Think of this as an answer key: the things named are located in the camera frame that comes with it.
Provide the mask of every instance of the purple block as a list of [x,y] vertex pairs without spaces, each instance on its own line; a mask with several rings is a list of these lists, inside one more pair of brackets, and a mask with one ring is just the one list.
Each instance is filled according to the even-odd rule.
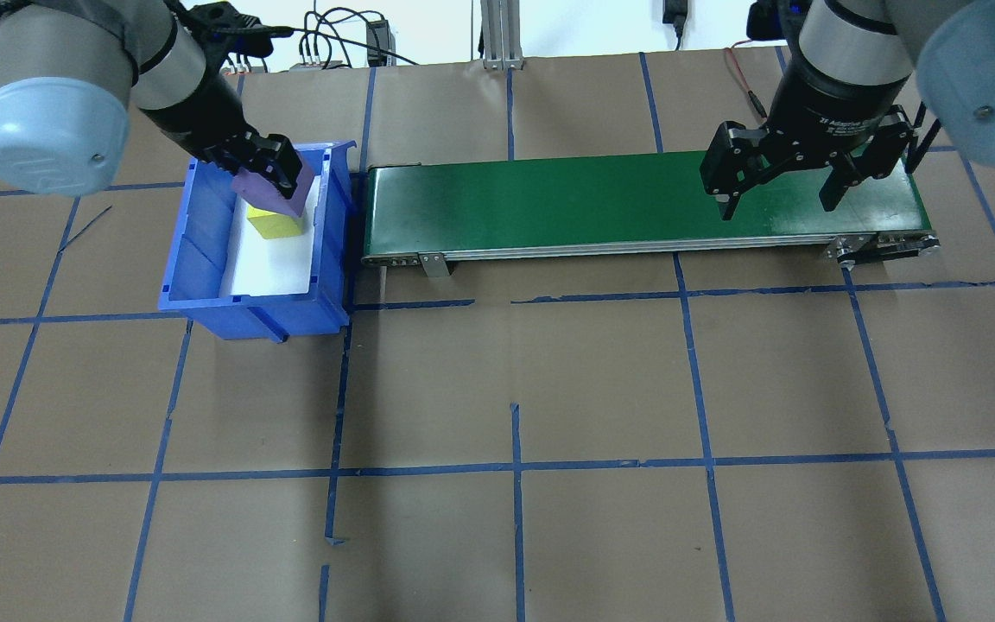
[[316,176],[309,162],[305,161],[301,154],[299,157],[301,172],[297,174],[297,188],[291,198],[283,198],[279,190],[271,185],[271,181],[266,181],[260,175],[244,168],[232,178],[233,192],[240,194],[240,197],[248,201],[252,207],[300,218],[305,213],[305,200],[309,196],[309,189],[313,187]]

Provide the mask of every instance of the metal bracket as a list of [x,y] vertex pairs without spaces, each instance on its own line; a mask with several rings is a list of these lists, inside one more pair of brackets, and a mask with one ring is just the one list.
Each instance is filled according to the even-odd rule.
[[431,279],[440,276],[450,276],[453,265],[447,262],[442,252],[418,252],[417,255],[395,255],[381,257],[367,257],[363,260],[364,265],[371,267],[394,268],[398,265],[420,265],[425,270],[425,275]]
[[838,236],[824,251],[845,270],[862,263],[882,263],[892,259],[928,257],[939,252],[934,232],[884,233],[884,235]]
[[421,260],[421,267],[425,269],[425,276],[430,279],[440,278],[440,276],[450,276],[451,268],[447,267],[447,260],[442,252],[422,252],[418,258]]
[[521,0],[482,0],[483,67],[524,67],[521,53]]

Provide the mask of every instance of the blue plastic bin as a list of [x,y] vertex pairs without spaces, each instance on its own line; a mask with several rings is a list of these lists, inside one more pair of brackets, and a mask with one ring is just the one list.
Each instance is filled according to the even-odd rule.
[[237,194],[232,175],[191,161],[179,218],[159,295],[161,311],[178,311],[221,339],[331,334],[347,326],[344,311],[344,237],[355,213],[347,150],[355,142],[295,145],[309,166],[320,167],[320,196],[313,213],[313,268],[309,291],[295,295],[220,296],[228,263]]

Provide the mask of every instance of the robotic arm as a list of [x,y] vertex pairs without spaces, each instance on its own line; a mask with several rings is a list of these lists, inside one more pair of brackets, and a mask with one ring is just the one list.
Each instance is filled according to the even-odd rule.
[[[189,154],[236,175],[257,207],[293,212],[288,201],[304,200],[311,172],[289,139],[245,121],[219,75],[237,46],[271,53],[257,27],[228,3],[186,11],[165,0],[0,1],[1,180],[40,194],[106,188],[131,100]],[[241,35],[218,35],[225,29]]]
[[752,21],[763,4],[779,13],[793,59],[766,123],[722,123],[708,146],[701,177],[723,220],[781,173],[830,167],[819,192],[827,212],[892,173],[916,136],[893,105],[913,68],[957,149],[995,166],[995,0],[766,0]]

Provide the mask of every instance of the red wire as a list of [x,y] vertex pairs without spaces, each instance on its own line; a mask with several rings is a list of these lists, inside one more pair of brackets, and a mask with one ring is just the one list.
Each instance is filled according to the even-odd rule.
[[743,46],[744,43],[751,43],[750,39],[745,39],[742,41],[736,41],[732,43],[730,48],[724,48],[724,52],[727,54],[727,58],[732,60],[732,64],[735,66],[735,71],[739,74],[739,81],[743,82],[744,91],[750,91],[751,86],[747,84],[747,76],[743,75],[743,68],[739,66],[739,60],[735,58],[734,48],[737,46]]
[[[735,47],[743,46],[744,43],[751,43],[751,39],[743,39],[742,41],[736,41],[732,43],[730,48],[724,48],[724,53],[727,54],[727,58],[732,60],[732,64],[735,66],[735,71],[739,75],[739,82],[743,87],[743,94],[747,95],[747,98],[751,98],[753,91],[751,90],[751,84],[747,83],[747,76],[743,75],[743,68],[739,66],[739,59],[735,58]],[[766,115],[759,113],[758,109],[755,109],[755,114],[766,121]]]

